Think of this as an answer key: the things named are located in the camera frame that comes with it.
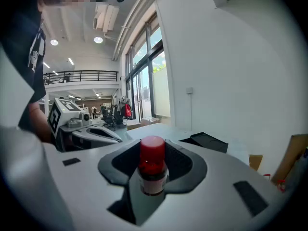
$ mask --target red bottle cap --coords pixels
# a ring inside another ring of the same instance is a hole
[[[141,140],[140,158],[159,163],[165,159],[165,141],[158,136],[147,136]]]

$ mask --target cardboard box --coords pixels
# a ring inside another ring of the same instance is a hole
[[[263,155],[249,155],[249,166],[258,171]]]
[[[291,171],[294,163],[305,153],[308,146],[308,134],[292,135],[289,146],[284,154],[282,161],[276,173],[271,178],[274,184],[278,184],[279,180],[284,180]]]
[[[155,123],[160,123],[160,119],[154,117],[146,117],[141,119],[141,126],[147,126]]]
[[[139,120],[127,120],[127,131],[140,128]]]

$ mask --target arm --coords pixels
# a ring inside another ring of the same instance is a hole
[[[31,124],[34,128],[35,134],[39,137],[42,142],[51,142],[51,129],[47,122],[47,117],[39,108],[39,103],[30,103],[29,117]]]

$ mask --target railing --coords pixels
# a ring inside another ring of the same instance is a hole
[[[117,81],[117,71],[81,70],[44,74],[45,85],[77,81]]]

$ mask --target ceiling pipe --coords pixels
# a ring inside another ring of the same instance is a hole
[[[60,14],[61,14],[61,19],[62,19],[66,39],[67,39],[67,41],[70,42],[72,40],[72,34],[69,30],[70,26],[68,24],[68,19],[67,19],[67,8],[66,7],[60,7]]]
[[[83,7],[82,10],[82,30],[83,30],[83,39],[85,42],[87,42],[88,37],[86,34],[86,29],[87,29],[87,23],[86,23],[86,7]]]
[[[113,61],[117,61],[119,54],[121,53],[122,46],[127,42],[130,33],[129,29],[134,28],[139,20],[142,18],[143,14],[147,11],[147,9],[152,5],[155,0],[137,0],[130,10],[125,23],[122,25],[122,29],[119,37],[117,38],[117,42],[115,45],[114,54],[112,57]]]

